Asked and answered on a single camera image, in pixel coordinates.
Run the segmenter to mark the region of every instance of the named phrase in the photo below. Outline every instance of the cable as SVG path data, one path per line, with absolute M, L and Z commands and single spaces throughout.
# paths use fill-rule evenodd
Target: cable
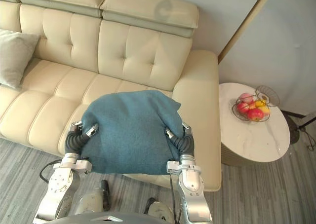
M 173 206 L 174 224 L 177 224 L 176 204 L 175 204 L 175 200 L 174 200 L 174 192 L 173 192 L 173 184 L 172 184 L 172 177 L 171 177 L 171 175 L 170 175 L 170 187 L 171 187 L 171 195 L 172 195 L 172 206 Z
M 314 151 L 315 147 L 316 147 L 316 141 L 315 139 L 306 131 L 306 128 L 303 127 L 303 128 L 300 128 L 300 130 L 302 132 L 304 132 L 307 137 L 308 137 L 308 140 L 310 141 L 310 145 L 307 146 L 308 150 L 309 151 Z
M 61 159 L 58 159 L 58 160 L 54 160 L 54 161 L 52 161 L 52 162 L 46 164 L 46 165 L 44 166 L 44 168 L 40 171 L 39 177 L 40 177 L 43 181 L 45 181 L 46 183 L 48 183 L 48 179 L 46 179 L 46 178 L 42 175 L 42 172 L 45 170 L 46 167 L 48 167 L 48 166 L 50 166 L 50 165 L 53 165 L 53 164 L 56 164 L 56 163 L 58 163 L 58 162 L 60 162 L 60 161 L 61 161 Z
M 177 224 L 180 224 L 180 217 L 181 217 L 181 213 L 182 213 L 182 210 L 180 209 L 180 212 L 179 212 L 179 216 L 178 216 L 178 222 L 177 222 Z
M 175 198 L 174 198 L 174 191 L 173 191 L 173 184 L 172 184 L 172 177 L 170 174 L 170 188 L 171 188 L 171 195 L 172 195 L 172 206 L 173 206 L 173 218 L 174 218 L 174 224 L 179 224 L 180 223 L 180 217 L 182 210 L 180 209 L 178 220 L 176 216 L 176 204 L 175 204 Z

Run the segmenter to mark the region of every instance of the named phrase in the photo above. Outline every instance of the blue towel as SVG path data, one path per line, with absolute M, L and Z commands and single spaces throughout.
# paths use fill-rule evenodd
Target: blue towel
M 83 147 L 92 172 L 165 175 L 179 151 L 165 136 L 168 127 L 183 137 L 181 104 L 156 90 L 108 94 L 92 102 L 82 117 L 83 131 L 98 132 Z

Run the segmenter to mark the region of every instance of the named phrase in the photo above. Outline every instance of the round side table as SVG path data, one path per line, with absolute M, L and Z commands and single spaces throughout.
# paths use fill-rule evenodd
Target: round side table
M 255 89 L 239 83 L 219 85 L 222 163 L 245 165 L 281 158 L 290 144 L 290 131 L 278 107 L 270 107 L 264 122 L 243 121 L 232 111 L 240 94 L 255 94 Z

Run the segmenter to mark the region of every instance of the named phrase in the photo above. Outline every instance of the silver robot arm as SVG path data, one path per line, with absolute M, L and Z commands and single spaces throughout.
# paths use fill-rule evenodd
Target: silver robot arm
M 180 151 L 180 161 L 167 162 L 167 172 L 178 176 L 178 191 L 185 224 L 212 224 L 212 216 L 204 197 L 201 168 L 194 158 L 194 140 L 190 126 L 183 123 L 184 137 L 177 138 L 169 129 L 166 134 Z
M 82 123 L 73 123 L 66 138 L 66 154 L 60 163 L 54 164 L 55 170 L 49 179 L 48 190 L 39 205 L 33 224 L 43 224 L 68 215 L 75 192 L 80 185 L 79 173 L 88 173 L 92 165 L 80 160 L 79 146 L 95 134 L 98 127 L 93 126 L 82 134 Z

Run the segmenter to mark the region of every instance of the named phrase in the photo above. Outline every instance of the fruit basket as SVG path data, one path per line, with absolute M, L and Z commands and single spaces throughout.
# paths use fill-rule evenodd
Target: fruit basket
M 270 107 L 280 104 L 276 92 L 267 86 L 258 86 L 254 92 L 242 93 L 233 105 L 234 115 L 241 120 L 263 122 L 270 118 Z

